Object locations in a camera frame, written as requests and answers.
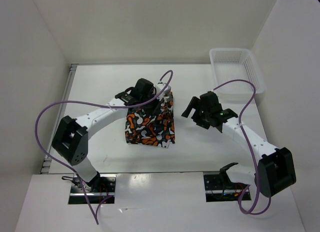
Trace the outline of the orange grey camouflage shorts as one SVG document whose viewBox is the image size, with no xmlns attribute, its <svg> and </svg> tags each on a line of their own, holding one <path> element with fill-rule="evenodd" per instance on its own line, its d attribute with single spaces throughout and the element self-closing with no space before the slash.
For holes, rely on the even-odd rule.
<svg viewBox="0 0 320 232">
<path fill-rule="evenodd" d="M 166 93 L 153 112 L 147 108 L 129 109 L 124 135 L 128 144 L 162 148 L 174 144 L 176 137 L 173 93 Z"/>
</svg>

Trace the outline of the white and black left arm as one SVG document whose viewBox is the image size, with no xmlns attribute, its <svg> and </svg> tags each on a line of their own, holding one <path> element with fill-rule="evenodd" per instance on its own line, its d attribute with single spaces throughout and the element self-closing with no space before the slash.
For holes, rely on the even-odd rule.
<svg viewBox="0 0 320 232">
<path fill-rule="evenodd" d="M 168 84 L 153 84 L 141 78 L 134 87 L 116 94 L 109 103 L 95 111 L 76 118 L 64 116 L 51 145 L 79 174 L 82 186 L 94 192 L 103 182 L 100 173 L 88 159 L 89 139 L 107 125 L 126 117 L 130 109 L 145 109 L 154 114 L 170 91 Z"/>
</svg>

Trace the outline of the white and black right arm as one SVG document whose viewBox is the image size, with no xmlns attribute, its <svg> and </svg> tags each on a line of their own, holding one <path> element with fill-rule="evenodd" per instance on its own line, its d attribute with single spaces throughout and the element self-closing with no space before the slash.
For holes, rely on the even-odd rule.
<svg viewBox="0 0 320 232">
<path fill-rule="evenodd" d="M 223 109 L 214 92 L 209 91 L 200 97 L 192 97 L 182 116 L 191 117 L 196 125 L 202 128 L 216 128 L 246 152 L 254 155 L 256 164 L 252 168 L 242 166 L 238 162 L 220 168 L 219 183 L 223 188 L 230 189 L 236 183 L 256 185 L 263 196 L 271 198 L 296 183 L 291 151 L 267 142 L 242 123 L 233 110 Z"/>
</svg>

